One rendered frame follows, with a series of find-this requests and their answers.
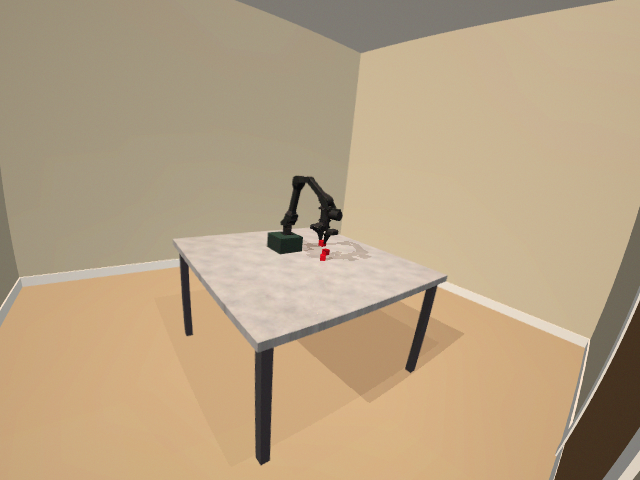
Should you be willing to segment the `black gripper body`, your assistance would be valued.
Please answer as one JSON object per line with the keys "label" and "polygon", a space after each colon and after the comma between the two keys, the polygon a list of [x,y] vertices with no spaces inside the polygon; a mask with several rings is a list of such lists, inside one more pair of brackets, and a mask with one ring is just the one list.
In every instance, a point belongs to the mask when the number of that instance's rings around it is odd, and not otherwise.
{"label": "black gripper body", "polygon": [[[330,226],[329,226],[329,222],[331,222],[330,218],[329,218],[329,219],[325,219],[325,218],[321,218],[321,217],[320,217],[320,219],[319,219],[319,220],[321,220],[321,222],[322,222],[322,223],[323,223],[323,221],[326,223],[326,230],[323,230],[323,231],[326,231],[326,232],[325,232],[326,234],[328,234],[328,235],[332,235],[332,236],[333,236],[333,235],[338,235],[338,230],[336,230],[336,229],[329,229],[329,228],[330,228]],[[311,225],[310,225],[310,229],[313,229],[313,226],[312,226],[312,225],[313,225],[313,224],[311,224]]]}

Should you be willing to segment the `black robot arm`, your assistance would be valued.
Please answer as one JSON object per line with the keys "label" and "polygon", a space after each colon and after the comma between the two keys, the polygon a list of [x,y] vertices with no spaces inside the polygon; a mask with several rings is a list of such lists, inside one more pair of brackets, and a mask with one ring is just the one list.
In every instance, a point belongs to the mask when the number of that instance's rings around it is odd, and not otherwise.
{"label": "black robot arm", "polygon": [[[292,179],[292,196],[290,200],[290,205],[288,211],[285,213],[284,218],[280,221],[280,224],[283,225],[283,235],[293,235],[291,233],[292,225],[295,225],[295,222],[298,219],[298,214],[296,213],[298,200],[300,196],[301,189],[308,184],[313,191],[318,196],[318,200],[321,206],[318,209],[321,209],[321,218],[332,219],[336,221],[340,221],[342,219],[341,209],[336,209],[334,199],[324,192],[324,190],[317,184],[313,177],[304,177],[304,176],[294,176]],[[313,230],[316,232],[326,230],[326,223],[319,220],[318,223],[312,225]]]}

